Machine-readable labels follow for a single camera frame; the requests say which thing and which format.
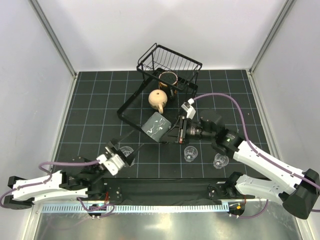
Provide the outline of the clear faceted plastic cup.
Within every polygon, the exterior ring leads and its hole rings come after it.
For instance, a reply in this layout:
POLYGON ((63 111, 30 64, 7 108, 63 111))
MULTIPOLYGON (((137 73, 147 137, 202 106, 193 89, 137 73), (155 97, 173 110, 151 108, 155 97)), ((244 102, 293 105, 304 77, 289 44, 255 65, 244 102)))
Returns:
POLYGON ((229 158, 228 158, 228 156, 222 155, 222 154, 219 154, 219 153, 217 153, 217 154, 214 156, 213 166, 214 166, 216 169, 222 169, 222 168, 224 168, 225 166, 227 166, 228 164, 229 164, 229 158))
POLYGON ((198 156, 198 150, 194 146, 187 146, 183 151, 183 156, 186 162, 191 163, 198 156))

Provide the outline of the beige ceramic mug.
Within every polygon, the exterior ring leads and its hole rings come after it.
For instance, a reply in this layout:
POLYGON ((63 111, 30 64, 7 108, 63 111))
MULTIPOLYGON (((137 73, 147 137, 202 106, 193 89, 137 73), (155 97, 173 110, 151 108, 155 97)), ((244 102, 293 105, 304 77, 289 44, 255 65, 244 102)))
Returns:
POLYGON ((164 107, 166 106, 167 101, 168 97, 161 89, 153 90, 148 96, 148 102, 150 106, 157 110, 160 114, 164 113, 164 107))

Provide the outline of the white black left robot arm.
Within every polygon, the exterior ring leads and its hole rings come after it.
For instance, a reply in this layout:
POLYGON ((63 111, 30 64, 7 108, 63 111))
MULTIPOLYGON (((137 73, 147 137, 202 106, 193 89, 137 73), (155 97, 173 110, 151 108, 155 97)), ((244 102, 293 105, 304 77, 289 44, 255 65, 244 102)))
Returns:
POLYGON ((137 148, 131 153, 124 153, 116 147, 118 143, 118 139, 109 141, 104 153, 95 160, 77 156, 70 162, 42 162, 38 167, 47 173, 43 177, 25 179, 11 176, 7 184, 10 189, 0 197, 0 206, 24 210, 47 200, 108 201, 105 174, 115 176, 124 167, 132 166, 139 152, 137 148))

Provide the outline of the grey-green ceramic mug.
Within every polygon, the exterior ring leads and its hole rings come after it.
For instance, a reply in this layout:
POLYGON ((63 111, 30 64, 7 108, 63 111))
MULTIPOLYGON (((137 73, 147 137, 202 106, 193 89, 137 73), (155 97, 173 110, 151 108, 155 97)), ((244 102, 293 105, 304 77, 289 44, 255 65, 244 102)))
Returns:
POLYGON ((169 131, 171 122, 167 120, 159 112, 155 112, 141 127, 142 131, 156 142, 160 142, 160 138, 169 131))

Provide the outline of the black gridded table mat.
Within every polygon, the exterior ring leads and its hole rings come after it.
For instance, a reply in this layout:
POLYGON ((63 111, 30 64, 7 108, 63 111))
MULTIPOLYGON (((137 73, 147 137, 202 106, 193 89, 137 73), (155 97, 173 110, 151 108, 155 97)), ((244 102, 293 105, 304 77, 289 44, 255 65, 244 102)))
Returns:
MULTIPOLYGON (((88 71, 78 76, 67 111, 55 161, 75 162, 83 157, 95 160, 106 144, 117 139, 125 155, 138 153, 132 166, 123 167, 118 178, 227 178, 240 172, 261 178, 252 167, 228 158, 215 161, 216 152, 207 140, 193 138, 186 144, 169 142, 165 135, 179 132, 179 118, 187 100, 177 94, 162 113, 149 103, 157 81, 147 87, 123 111, 118 109, 139 88, 143 76, 137 71, 88 71)), ((242 70, 202 70, 197 79, 199 99, 193 104, 195 115, 188 124, 197 129, 212 112, 222 117, 225 127, 247 133, 258 148, 269 152, 266 134, 247 72, 242 70)))

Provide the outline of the black mug with pink rim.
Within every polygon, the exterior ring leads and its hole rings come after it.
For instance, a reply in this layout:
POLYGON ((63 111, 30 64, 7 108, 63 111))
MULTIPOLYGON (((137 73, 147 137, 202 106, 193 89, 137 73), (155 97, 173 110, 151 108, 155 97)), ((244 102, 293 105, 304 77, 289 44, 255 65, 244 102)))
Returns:
POLYGON ((177 74, 172 71, 164 71, 158 78, 160 79, 158 88, 166 93, 170 101, 173 101, 177 94, 177 90, 175 89, 178 83, 177 74))

